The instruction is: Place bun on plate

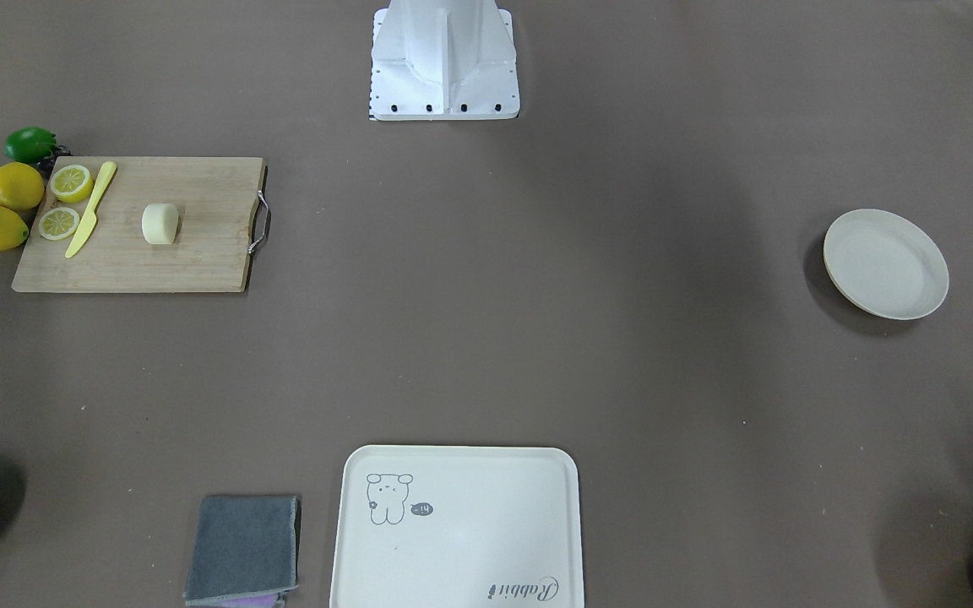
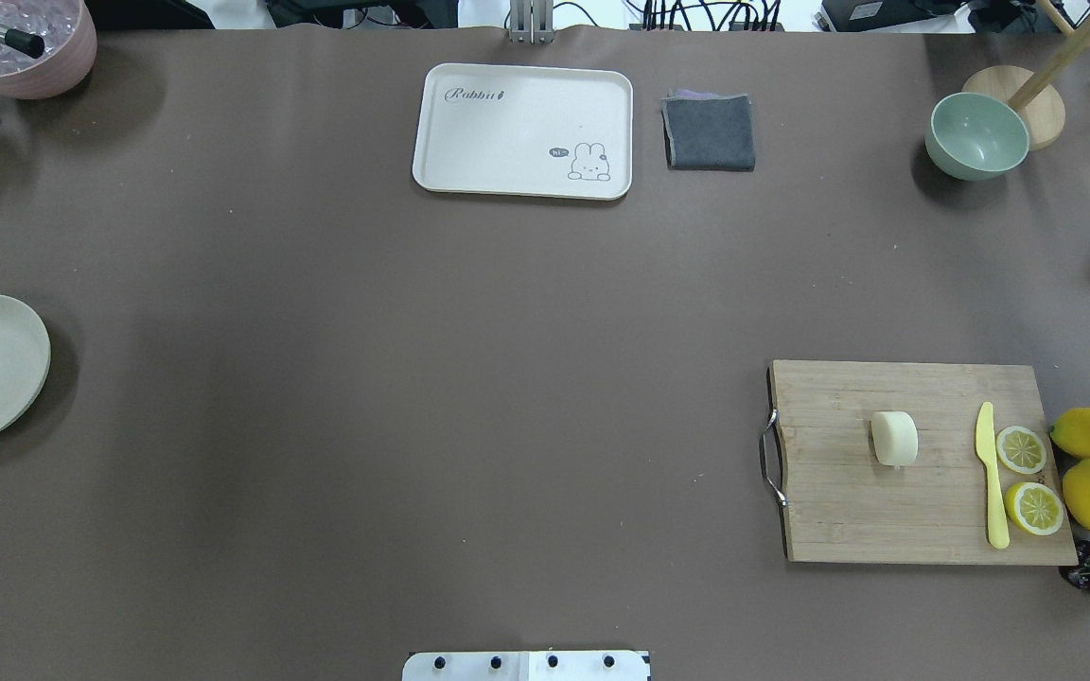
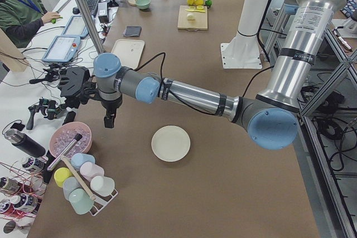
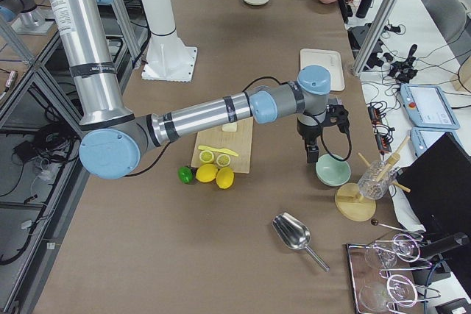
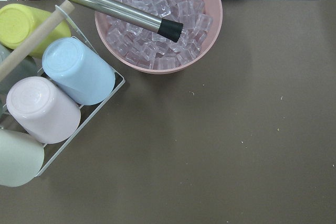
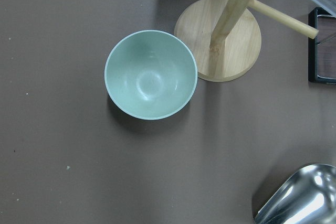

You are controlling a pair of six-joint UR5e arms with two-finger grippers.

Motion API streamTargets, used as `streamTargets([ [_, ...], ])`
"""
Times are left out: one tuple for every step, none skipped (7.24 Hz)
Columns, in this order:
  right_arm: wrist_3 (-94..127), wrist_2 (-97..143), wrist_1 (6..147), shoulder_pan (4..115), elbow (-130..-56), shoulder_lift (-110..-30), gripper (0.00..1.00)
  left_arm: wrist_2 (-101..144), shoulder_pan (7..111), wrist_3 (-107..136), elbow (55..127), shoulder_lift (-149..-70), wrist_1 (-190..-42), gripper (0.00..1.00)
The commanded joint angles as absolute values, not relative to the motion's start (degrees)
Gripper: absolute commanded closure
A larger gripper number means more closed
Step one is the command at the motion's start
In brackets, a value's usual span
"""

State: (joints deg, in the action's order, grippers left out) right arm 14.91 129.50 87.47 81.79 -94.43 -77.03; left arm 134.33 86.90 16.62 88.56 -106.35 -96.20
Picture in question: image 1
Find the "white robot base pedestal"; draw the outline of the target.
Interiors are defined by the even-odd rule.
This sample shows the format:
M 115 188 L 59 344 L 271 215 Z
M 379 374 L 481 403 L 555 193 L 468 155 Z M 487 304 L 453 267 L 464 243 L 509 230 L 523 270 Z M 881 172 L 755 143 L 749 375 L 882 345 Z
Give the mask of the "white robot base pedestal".
M 373 15 L 371 59 L 372 120 L 519 115 L 513 17 L 494 1 L 391 1 Z

